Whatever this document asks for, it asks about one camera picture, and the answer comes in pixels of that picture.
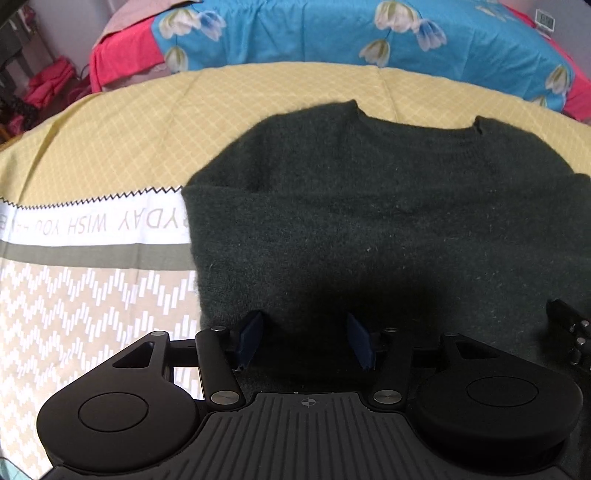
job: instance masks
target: beige patterned fabric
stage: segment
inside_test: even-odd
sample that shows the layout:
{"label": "beige patterned fabric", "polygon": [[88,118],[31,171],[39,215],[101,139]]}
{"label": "beige patterned fabric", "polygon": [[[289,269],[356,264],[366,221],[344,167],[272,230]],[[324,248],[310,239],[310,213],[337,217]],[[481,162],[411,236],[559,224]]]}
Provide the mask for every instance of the beige patterned fabric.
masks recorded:
{"label": "beige patterned fabric", "polygon": [[314,63],[189,72],[84,98],[0,153],[0,196],[44,205],[178,186],[268,115],[356,99],[371,116],[459,128],[491,116],[591,171],[591,129],[474,85],[397,69]]}
{"label": "beige patterned fabric", "polygon": [[[0,445],[32,478],[51,464],[35,418],[46,399],[153,330],[194,337],[194,271],[67,268],[5,261],[0,268]],[[196,369],[175,381],[200,397]]]}
{"label": "beige patterned fabric", "polygon": [[[48,225],[41,222],[36,230],[42,213],[46,220],[54,213],[61,219],[60,233],[70,242],[76,236],[70,230],[82,229],[86,235],[88,219],[96,222],[97,212],[110,211],[108,202],[114,202],[114,211],[134,227],[145,224],[142,228],[154,242],[135,254],[129,249],[136,240],[115,248],[113,243],[124,243],[119,220],[102,229],[102,238],[113,235],[107,244],[86,236],[78,247],[73,241],[56,245],[50,242],[53,227],[47,229],[47,245],[19,244],[16,236],[2,234],[9,228],[22,233],[29,226],[16,220],[11,225],[6,212],[8,206],[15,208],[0,202],[0,238],[8,238],[0,241],[0,456],[38,478],[50,464],[35,418],[49,396],[151,330],[167,330],[178,339],[193,337],[199,328],[194,273],[183,260],[190,259],[187,240],[173,236],[161,241],[153,228],[157,205],[153,199],[142,203],[148,194],[132,204],[117,203],[126,199],[84,204],[88,211],[75,214],[61,206],[50,212],[38,207],[182,185],[263,118],[350,99],[368,115],[413,125],[461,128],[476,115],[498,118],[537,134],[576,171],[591,173],[589,127],[518,98],[397,69],[250,64],[178,74],[86,97],[0,152],[0,197],[35,207],[28,221],[40,241],[45,241]],[[162,211],[175,207],[174,197],[170,202],[162,203]],[[142,243],[151,243],[148,235],[138,235]],[[75,266],[60,266],[60,259],[74,256]],[[125,265],[112,265],[121,258]],[[146,258],[160,266],[141,266]],[[176,381],[200,395],[195,370],[177,371]]]}

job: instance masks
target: metal screw head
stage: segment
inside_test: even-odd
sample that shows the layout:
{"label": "metal screw head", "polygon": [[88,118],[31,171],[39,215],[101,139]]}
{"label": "metal screw head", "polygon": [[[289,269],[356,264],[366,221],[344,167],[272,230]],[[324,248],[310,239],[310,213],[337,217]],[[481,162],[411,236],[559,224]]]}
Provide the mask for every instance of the metal screw head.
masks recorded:
{"label": "metal screw head", "polygon": [[212,395],[212,402],[218,405],[234,405],[240,400],[240,395],[232,390],[220,390]]}
{"label": "metal screw head", "polygon": [[402,400],[402,395],[396,390],[379,390],[374,393],[374,400],[384,405],[393,405]]}
{"label": "metal screw head", "polygon": [[571,348],[569,352],[569,362],[571,365],[578,365],[581,361],[581,351],[576,348]]}

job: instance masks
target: digital clock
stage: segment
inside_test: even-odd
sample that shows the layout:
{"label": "digital clock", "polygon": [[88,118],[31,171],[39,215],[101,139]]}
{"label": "digital clock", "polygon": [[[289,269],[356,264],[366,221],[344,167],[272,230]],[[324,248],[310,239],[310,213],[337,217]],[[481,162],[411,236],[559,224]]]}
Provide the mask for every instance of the digital clock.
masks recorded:
{"label": "digital clock", "polygon": [[538,29],[542,30],[544,33],[550,34],[554,32],[554,17],[548,12],[536,9],[534,22]]}

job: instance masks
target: red fabric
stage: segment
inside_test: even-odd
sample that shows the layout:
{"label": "red fabric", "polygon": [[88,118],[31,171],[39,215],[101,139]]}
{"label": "red fabric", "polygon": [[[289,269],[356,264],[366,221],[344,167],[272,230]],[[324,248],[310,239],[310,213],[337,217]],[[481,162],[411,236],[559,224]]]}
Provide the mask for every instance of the red fabric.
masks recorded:
{"label": "red fabric", "polygon": [[[530,17],[510,7],[507,8],[523,23],[535,28],[535,23]],[[546,40],[567,60],[567,62],[570,63],[574,70],[573,86],[566,96],[566,105],[564,106],[563,112],[578,121],[584,121],[591,118],[591,80],[587,78],[581,68],[572,58],[570,58],[570,55],[566,53],[560,45],[551,38],[546,38]]]}
{"label": "red fabric", "polygon": [[[58,58],[52,65],[40,71],[29,80],[29,89],[23,100],[26,103],[43,109],[63,90],[66,83],[76,76],[76,71],[65,57]],[[15,135],[21,134],[22,115],[16,115],[8,125],[8,129]]]}
{"label": "red fabric", "polygon": [[152,35],[154,17],[106,37],[90,54],[92,92],[104,85],[135,75],[164,63],[164,57]]}
{"label": "red fabric", "polygon": [[92,89],[90,88],[90,76],[87,75],[70,91],[70,93],[68,93],[68,105],[77,102],[81,98],[84,98],[86,95],[90,95],[91,93]]}

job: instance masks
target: ribbed black plate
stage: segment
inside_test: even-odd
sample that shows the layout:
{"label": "ribbed black plate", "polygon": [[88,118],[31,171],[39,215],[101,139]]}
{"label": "ribbed black plate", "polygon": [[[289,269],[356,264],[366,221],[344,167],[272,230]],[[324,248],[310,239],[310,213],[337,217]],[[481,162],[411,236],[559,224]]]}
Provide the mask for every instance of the ribbed black plate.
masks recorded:
{"label": "ribbed black plate", "polygon": [[[53,469],[46,480],[78,474]],[[437,457],[405,417],[367,409],[356,394],[259,394],[214,413],[197,439],[162,465],[126,480],[496,480]],[[516,477],[568,480],[559,468]]]}

